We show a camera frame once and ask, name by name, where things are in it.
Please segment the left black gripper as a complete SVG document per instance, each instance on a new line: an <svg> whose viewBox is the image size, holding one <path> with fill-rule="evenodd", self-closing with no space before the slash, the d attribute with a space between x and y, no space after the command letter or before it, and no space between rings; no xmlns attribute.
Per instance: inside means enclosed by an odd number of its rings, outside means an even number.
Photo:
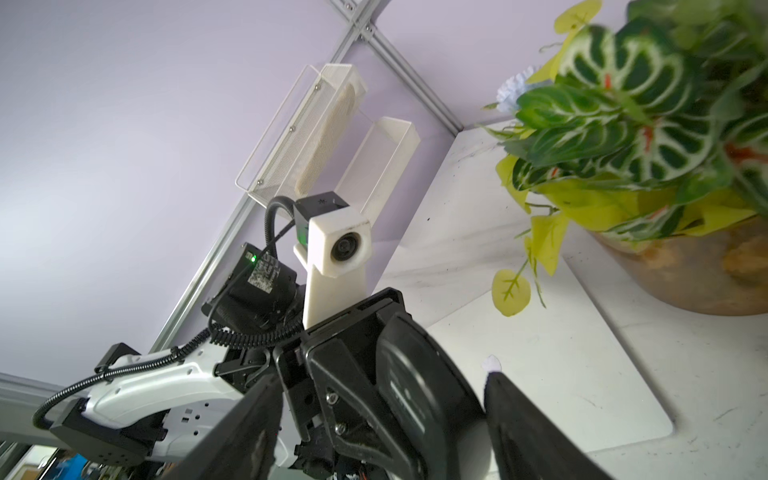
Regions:
<svg viewBox="0 0 768 480"><path fill-rule="evenodd" d="M483 479L491 440L469 382L381 290L275 351L300 442L292 466L313 479Z"/></svg>

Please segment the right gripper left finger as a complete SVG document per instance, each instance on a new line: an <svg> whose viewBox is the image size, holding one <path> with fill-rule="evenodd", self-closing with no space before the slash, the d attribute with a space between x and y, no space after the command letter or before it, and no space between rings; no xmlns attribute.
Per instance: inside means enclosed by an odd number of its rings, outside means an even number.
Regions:
<svg viewBox="0 0 768 480"><path fill-rule="evenodd" d="M266 479L275 463L283 409L275 374L257 381L165 479Z"/></svg>

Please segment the potted green plant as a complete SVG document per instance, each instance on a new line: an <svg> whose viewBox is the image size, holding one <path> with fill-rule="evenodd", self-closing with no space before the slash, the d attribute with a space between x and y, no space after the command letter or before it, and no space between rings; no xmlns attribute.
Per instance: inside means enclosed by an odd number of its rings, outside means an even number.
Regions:
<svg viewBox="0 0 768 480"><path fill-rule="evenodd" d="M543 296L567 229L597 240L654 298L696 313L767 310L767 5L598 1L561 14L558 52L508 79L496 172L530 220L496 309Z"/></svg>

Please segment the white two-tier wall basket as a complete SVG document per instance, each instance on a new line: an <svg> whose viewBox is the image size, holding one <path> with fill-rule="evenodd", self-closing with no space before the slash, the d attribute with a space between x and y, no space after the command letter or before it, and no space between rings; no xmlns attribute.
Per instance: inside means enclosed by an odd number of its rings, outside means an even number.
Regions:
<svg viewBox="0 0 768 480"><path fill-rule="evenodd" d="M352 64L307 65L236 177L260 205L332 190L376 222L421 138L413 123L366 115Z"/></svg>

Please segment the white laptop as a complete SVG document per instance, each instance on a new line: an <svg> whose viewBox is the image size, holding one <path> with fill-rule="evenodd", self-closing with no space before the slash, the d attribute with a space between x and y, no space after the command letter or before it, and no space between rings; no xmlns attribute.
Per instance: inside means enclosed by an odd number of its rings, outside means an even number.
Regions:
<svg viewBox="0 0 768 480"><path fill-rule="evenodd" d="M484 294L428 331L476 394L490 372L504 373L584 452L671 435L669 416L567 263L540 282L544 298L515 316Z"/></svg>

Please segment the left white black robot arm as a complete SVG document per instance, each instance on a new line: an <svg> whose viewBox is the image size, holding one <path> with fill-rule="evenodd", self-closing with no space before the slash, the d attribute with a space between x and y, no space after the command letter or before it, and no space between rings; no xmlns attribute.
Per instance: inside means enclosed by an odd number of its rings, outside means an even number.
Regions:
<svg viewBox="0 0 768 480"><path fill-rule="evenodd" d="M87 460L171 465L173 479L481 479L483 408L407 312L366 290L366 216L328 192L267 206L208 322L180 347L118 343L32 422Z"/></svg>

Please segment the aluminium frame profiles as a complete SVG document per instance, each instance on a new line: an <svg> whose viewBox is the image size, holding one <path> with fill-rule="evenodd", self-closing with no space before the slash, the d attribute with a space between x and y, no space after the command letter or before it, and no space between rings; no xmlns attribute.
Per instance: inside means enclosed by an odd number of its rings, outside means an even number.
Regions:
<svg viewBox="0 0 768 480"><path fill-rule="evenodd" d="M375 284L457 118L384 31L392 1L1 5L1 437L124 342L152 352L201 303L266 203L350 185Z"/></svg>

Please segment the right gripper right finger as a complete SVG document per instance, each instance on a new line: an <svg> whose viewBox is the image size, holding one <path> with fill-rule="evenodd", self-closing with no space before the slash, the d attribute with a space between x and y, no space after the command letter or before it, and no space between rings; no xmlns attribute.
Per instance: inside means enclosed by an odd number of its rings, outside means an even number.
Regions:
<svg viewBox="0 0 768 480"><path fill-rule="evenodd" d="M484 408L500 478L611 478L503 373L488 375Z"/></svg>

